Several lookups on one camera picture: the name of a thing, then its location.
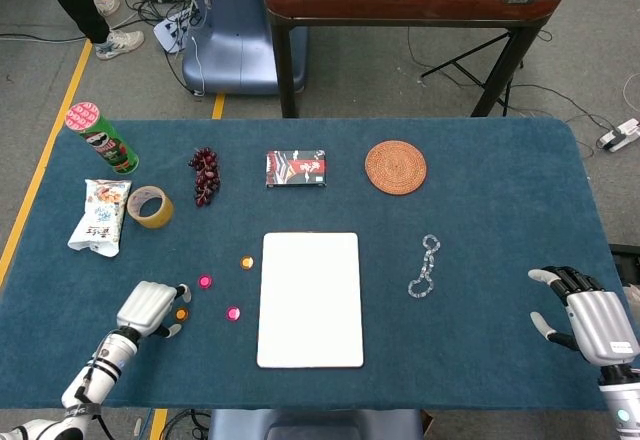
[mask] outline chain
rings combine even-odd
[[[427,249],[422,259],[422,268],[420,269],[420,275],[417,279],[409,282],[409,295],[413,298],[424,298],[431,290],[433,290],[433,280],[431,279],[431,271],[433,270],[434,259],[433,255],[440,249],[440,241],[435,235],[425,235],[422,239],[422,246]],[[413,291],[413,287],[426,280],[429,286],[424,292],[416,293]]]

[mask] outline sneaker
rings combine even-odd
[[[120,0],[94,0],[93,3],[98,9],[98,13],[103,17],[108,17],[120,7]]]
[[[134,51],[142,45],[142,42],[144,42],[144,34],[142,32],[125,33],[120,30],[111,30],[107,41],[96,43],[94,47],[100,60],[110,60],[121,53]]]

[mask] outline tape roll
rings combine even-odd
[[[153,213],[153,215],[143,217],[140,215],[142,205],[152,198],[159,198],[162,200],[160,208],[158,208],[158,211]],[[135,192],[129,195],[129,200],[127,201],[127,212],[129,212],[129,215],[131,215],[131,217],[143,227],[161,228],[169,223],[169,220],[171,220],[171,217],[173,216],[173,203],[171,203],[171,200],[169,200],[169,197],[167,197],[166,193],[164,193],[162,189],[148,185],[146,187],[138,188]]]

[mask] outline robotic hand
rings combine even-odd
[[[547,340],[578,351],[600,367],[598,381],[620,439],[640,437],[640,375],[631,362],[640,346],[627,315],[614,292],[605,291],[594,279],[570,267],[545,267],[529,271],[529,277],[546,283],[565,306],[574,335],[558,333],[538,312],[531,320]]]
[[[94,418],[98,418],[104,428],[100,406],[124,366],[137,353],[139,340],[149,335],[169,338],[182,328],[179,324],[169,328],[162,325],[173,301],[179,297],[190,302],[189,287],[140,282],[118,312],[118,328],[100,342],[87,365],[62,395],[66,408],[64,420],[32,420],[9,433],[0,433],[0,440],[83,440]]]

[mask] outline rattan coaster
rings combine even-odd
[[[391,195],[411,193],[427,178],[427,162],[420,150],[399,140],[382,142],[369,150],[365,170],[371,183]]]

